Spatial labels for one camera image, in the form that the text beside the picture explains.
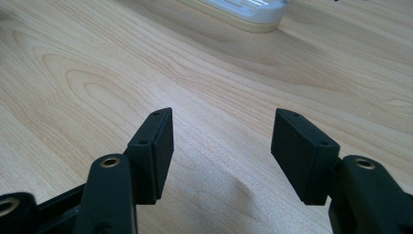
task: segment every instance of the white plastic container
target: white plastic container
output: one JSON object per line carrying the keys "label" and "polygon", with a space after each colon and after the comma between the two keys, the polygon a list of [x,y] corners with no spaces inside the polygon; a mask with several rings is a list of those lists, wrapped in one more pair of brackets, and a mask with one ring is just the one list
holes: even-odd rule
{"label": "white plastic container", "polygon": [[178,0],[249,32],[278,28],[288,0]]}

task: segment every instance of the black plastic bracket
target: black plastic bracket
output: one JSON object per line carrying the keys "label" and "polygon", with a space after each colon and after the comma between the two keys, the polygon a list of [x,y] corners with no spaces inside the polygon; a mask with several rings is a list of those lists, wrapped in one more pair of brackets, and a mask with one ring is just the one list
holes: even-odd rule
{"label": "black plastic bracket", "polygon": [[172,153],[165,108],[147,117],[124,154],[95,160],[86,184],[38,206],[29,193],[0,196],[0,233],[137,233],[135,205],[161,199]]}
{"label": "black plastic bracket", "polygon": [[277,109],[271,152],[306,205],[332,201],[334,233],[413,233],[413,200],[386,169],[340,145],[302,115]]}

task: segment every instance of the wood grain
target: wood grain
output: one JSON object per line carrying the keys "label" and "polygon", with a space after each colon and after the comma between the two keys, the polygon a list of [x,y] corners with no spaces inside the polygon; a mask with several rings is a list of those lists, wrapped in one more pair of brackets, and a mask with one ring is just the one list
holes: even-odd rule
{"label": "wood grain", "polygon": [[172,0],[0,2],[0,194],[44,202],[173,108],[163,199],[140,233],[330,233],[270,153],[276,108],[413,193],[413,3],[293,0],[247,33]]}

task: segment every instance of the light wood surface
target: light wood surface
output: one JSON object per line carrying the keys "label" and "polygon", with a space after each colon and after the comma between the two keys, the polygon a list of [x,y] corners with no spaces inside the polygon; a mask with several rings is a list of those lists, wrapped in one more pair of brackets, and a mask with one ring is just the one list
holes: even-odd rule
{"label": "light wood surface", "polygon": [[276,108],[382,163],[413,193],[413,2],[292,0],[240,31],[172,0],[0,2],[0,194],[37,202],[173,108],[163,199],[140,233],[330,233],[270,153]]}

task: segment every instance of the screw hole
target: screw hole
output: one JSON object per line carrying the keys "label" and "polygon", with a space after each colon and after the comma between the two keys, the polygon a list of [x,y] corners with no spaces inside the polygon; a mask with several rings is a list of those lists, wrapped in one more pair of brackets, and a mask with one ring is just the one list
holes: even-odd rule
{"label": "screw hole", "polygon": [[112,224],[108,221],[103,221],[94,227],[94,234],[109,234],[112,230]]}
{"label": "screw hole", "polygon": [[401,231],[401,233],[405,233],[405,234],[407,234],[407,233],[413,233],[413,226],[409,226],[409,225],[406,225],[406,224],[399,224],[398,225],[398,230],[400,230]]}
{"label": "screw hole", "polygon": [[100,163],[102,168],[112,168],[118,165],[121,160],[118,157],[108,158]]}
{"label": "screw hole", "polygon": [[355,163],[357,166],[367,169],[367,170],[373,170],[376,168],[376,166],[374,166],[374,164],[372,164],[371,162],[364,160],[364,159],[355,159]]}
{"label": "screw hole", "polygon": [[6,198],[0,201],[0,217],[9,214],[19,206],[20,201],[16,198]]}

